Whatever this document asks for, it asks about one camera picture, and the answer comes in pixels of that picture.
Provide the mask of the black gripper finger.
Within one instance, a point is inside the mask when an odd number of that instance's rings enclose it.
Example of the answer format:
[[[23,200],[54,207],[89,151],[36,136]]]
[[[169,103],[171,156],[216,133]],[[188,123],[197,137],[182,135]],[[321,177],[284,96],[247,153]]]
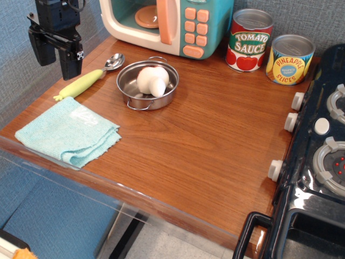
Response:
[[[47,66],[56,61],[55,48],[47,41],[45,34],[29,28],[29,40],[39,65]]]
[[[76,48],[60,47],[59,50],[60,66],[64,80],[70,80],[81,74],[82,69],[82,44]]]

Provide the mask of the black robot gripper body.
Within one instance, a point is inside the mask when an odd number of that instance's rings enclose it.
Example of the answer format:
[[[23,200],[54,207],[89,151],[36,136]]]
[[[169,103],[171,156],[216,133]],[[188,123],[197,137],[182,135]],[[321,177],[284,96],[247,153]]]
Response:
[[[83,10],[78,1],[35,1],[36,12],[27,15],[30,27],[45,34],[55,50],[76,48],[81,36],[76,30]]]

